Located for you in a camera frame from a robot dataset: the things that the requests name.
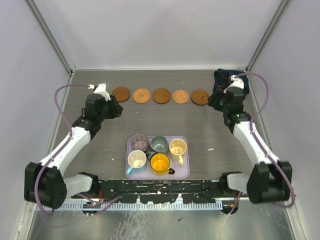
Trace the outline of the dark wooden coaster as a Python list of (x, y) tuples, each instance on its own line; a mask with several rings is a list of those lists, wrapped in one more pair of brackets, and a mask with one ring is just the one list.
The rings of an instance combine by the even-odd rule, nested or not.
[(115, 96), (116, 100), (119, 103), (122, 103), (122, 102), (127, 101), (130, 98), (131, 92), (127, 87), (120, 86), (120, 87), (115, 88), (112, 91), (112, 95)]
[(171, 99), (171, 92), (166, 88), (158, 88), (153, 92), (152, 98), (157, 104), (166, 104)]
[(191, 101), (199, 106), (208, 104), (209, 94), (203, 89), (196, 89), (191, 94)]

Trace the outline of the woven rattan coaster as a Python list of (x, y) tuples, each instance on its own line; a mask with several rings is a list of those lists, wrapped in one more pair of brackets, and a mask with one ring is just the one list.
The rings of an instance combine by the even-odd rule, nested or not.
[(183, 89), (178, 89), (172, 94), (172, 98), (177, 104), (185, 104), (189, 100), (189, 94)]
[(132, 97), (136, 103), (145, 104), (150, 100), (151, 93), (146, 88), (138, 88), (134, 91)]

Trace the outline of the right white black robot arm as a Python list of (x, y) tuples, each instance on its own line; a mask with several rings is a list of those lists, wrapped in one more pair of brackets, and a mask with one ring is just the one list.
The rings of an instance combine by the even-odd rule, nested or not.
[(239, 140), (253, 166), (250, 175), (222, 173), (220, 193), (231, 197), (236, 191), (242, 192), (253, 204), (287, 200), (294, 204), (293, 168), (289, 162), (280, 161), (257, 132), (251, 116), (244, 111), (243, 90), (236, 86), (217, 87), (208, 98), (208, 106), (223, 113), (224, 124)]

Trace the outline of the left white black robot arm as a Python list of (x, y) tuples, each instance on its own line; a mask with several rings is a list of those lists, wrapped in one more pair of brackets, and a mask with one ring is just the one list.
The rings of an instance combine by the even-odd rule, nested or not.
[(52, 209), (77, 194), (95, 198), (100, 193), (97, 175), (80, 172), (69, 178), (64, 173), (69, 164), (101, 129), (102, 122), (120, 117), (123, 108), (114, 95), (109, 99), (98, 93), (87, 96), (81, 116), (72, 124), (72, 133), (39, 163), (29, 163), (24, 172), (24, 199)]

